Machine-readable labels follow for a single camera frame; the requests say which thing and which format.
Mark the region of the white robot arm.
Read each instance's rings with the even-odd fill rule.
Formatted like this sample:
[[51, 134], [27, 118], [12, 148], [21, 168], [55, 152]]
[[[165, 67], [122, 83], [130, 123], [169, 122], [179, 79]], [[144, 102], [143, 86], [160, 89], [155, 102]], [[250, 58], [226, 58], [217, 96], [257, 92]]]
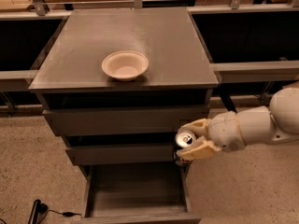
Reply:
[[216, 153], [239, 151], [253, 144], [283, 144], [299, 138], [299, 88], [275, 93], [269, 106], [229, 111], [212, 119], [181, 126], [176, 135], [180, 161], [210, 158]]

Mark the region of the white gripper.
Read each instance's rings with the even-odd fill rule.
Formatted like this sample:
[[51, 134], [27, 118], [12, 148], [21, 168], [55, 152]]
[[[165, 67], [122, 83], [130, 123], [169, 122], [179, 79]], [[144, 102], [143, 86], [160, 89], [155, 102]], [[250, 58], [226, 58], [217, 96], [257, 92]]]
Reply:
[[177, 155], [185, 161], [206, 159], [215, 156], [221, 150], [232, 152], [246, 147], [237, 115], [233, 111], [221, 113], [213, 119], [197, 119], [184, 124], [178, 131], [193, 133], [198, 137], [209, 137], [211, 140], [196, 141], [194, 147], [190, 146], [179, 150]]

